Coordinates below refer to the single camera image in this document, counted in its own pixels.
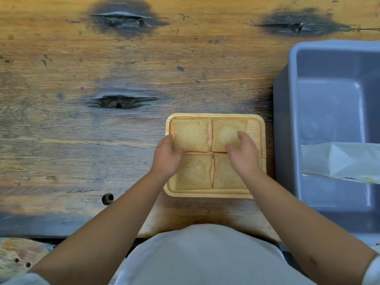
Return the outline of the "wooden serving tray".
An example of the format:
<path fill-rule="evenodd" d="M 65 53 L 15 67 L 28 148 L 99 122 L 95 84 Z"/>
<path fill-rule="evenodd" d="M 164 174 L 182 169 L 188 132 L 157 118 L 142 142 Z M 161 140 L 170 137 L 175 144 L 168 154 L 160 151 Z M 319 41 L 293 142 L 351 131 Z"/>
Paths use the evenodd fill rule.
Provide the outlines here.
<path fill-rule="evenodd" d="M 185 152 L 186 154 L 211 154 L 213 161 L 211 165 L 211 181 L 212 188 L 209 190 L 176 190 L 175 175 L 169 179 L 164 186 L 164 191 L 173 197 L 192 197 L 192 198 L 243 198 L 253 199 L 248 189 L 215 189 L 214 182 L 214 153 L 211 151 L 212 145 L 212 118 L 228 118 L 228 119 L 246 119 L 248 121 L 246 132 L 256 144 L 259 150 L 259 164 L 264 172 L 266 172 L 266 140 L 265 140 L 265 123 L 259 115 L 252 114 L 192 114 L 192 113 L 174 113 L 171 114 L 166 121 L 165 134 L 172 134 L 171 120 L 173 118 L 192 119 L 205 118 L 208 119 L 208 146 L 209 152 Z"/>

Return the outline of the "person's right forearm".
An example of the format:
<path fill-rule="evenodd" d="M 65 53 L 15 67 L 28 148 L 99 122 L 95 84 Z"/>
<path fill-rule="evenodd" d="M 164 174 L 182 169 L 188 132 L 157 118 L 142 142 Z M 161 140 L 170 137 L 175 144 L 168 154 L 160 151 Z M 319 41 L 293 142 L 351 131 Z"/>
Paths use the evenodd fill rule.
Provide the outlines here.
<path fill-rule="evenodd" d="M 362 285 L 377 253 L 309 208 L 263 172 L 241 175 L 260 210 L 308 277 L 318 285 Z"/>

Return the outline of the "grey plastic bin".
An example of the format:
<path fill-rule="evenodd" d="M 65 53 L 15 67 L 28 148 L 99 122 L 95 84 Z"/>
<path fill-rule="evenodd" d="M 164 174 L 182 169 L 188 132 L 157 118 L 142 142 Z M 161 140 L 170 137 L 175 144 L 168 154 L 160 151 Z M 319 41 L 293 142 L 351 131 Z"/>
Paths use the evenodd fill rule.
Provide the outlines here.
<path fill-rule="evenodd" d="M 380 41 L 296 44 L 274 81 L 273 106 L 278 183 L 364 242 L 380 242 L 380 185 L 301 169 L 302 145 L 380 143 Z"/>

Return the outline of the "person's right hand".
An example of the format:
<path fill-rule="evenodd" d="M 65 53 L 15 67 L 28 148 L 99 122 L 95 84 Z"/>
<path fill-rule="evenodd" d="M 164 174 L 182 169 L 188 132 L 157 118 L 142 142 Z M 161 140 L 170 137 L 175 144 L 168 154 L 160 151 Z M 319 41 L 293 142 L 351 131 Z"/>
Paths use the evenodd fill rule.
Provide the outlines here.
<path fill-rule="evenodd" d="M 232 153 L 228 154 L 228 157 L 232 168 L 243 180 L 263 172 L 259 165 L 259 151 L 256 145 L 255 154 Z"/>

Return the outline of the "person's left hand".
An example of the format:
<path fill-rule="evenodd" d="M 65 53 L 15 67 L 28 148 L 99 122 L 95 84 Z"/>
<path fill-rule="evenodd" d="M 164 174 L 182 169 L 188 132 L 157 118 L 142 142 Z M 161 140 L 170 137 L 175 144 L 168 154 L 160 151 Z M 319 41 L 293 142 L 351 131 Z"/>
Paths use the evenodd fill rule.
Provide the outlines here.
<path fill-rule="evenodd" d="M 165 180 L 170 179 L 174 176 L 181 165 L 182 160 L 174 159 L 170 160 L 164 158 L 162 155 L 162 140 L 159 142 L 153 158 L 152 167 L 150 172 L 164 178 Z"/>

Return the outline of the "person's left forearm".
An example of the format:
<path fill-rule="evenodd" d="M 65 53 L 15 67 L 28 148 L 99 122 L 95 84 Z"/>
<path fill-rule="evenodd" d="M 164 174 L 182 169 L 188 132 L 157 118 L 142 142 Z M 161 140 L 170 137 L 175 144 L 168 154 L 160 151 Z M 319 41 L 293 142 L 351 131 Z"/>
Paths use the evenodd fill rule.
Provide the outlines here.
<path fill-rule="evenodd" d="M 50 285 L 108 285 L 170 176 L 148 172 L 35 264 Z"/>

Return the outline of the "toasted sandwich quarter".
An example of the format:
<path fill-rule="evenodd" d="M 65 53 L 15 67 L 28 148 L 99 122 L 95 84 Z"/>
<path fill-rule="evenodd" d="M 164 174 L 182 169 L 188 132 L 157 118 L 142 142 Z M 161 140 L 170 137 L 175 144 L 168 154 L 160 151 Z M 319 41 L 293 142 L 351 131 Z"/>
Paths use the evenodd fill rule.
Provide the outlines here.
<path fill-rule="evenodd" d="M 174 150 L 182 148 L 185 152 L 209 152 L 208 119 L 173 118 L 171 125 Z"/>
<path fill-rule="evenodd" d="M 176 190 L 209 190 L 212 188 L 211 154 L 185 154 L 175 174 Z"/>
<path fill-rule="evenodd" d="M 246 189 L 244 182 L 232 168 L 227 153 L 214 153 L 215 189 Z"/>
<path fill-rule="evenodd" d="M 233 145 L 240 148 L 238 132 L 246 132 L 246 119 L 212 118 L 212 145 L 211 151 L 226 153 L 226 146 Z"/>

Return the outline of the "clear plastic bag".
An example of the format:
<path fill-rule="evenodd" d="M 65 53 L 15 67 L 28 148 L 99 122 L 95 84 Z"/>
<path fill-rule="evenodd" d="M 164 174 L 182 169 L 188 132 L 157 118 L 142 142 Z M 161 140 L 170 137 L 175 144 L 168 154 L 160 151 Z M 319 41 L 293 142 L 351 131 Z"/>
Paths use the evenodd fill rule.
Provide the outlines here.
<path fill-rule="evenodd" d="M 301 154 L 305 176 L 380 185 L 380 143 L 302 145 Z"/>

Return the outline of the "white shirt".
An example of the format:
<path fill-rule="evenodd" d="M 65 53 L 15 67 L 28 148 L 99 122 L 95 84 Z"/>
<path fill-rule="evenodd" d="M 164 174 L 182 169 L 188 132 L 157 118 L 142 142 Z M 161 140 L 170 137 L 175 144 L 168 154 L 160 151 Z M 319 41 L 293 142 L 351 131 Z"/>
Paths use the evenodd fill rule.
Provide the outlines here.
<path fill-rule="evenodd" d="M 77 257 L 83 244 L 56 248 L 3 285 L 316 285 L 292 268 L 275 245 L 221 225 L 192 225 L 160 233 L 126 258 L 120 246 L 103 243 Z"/>

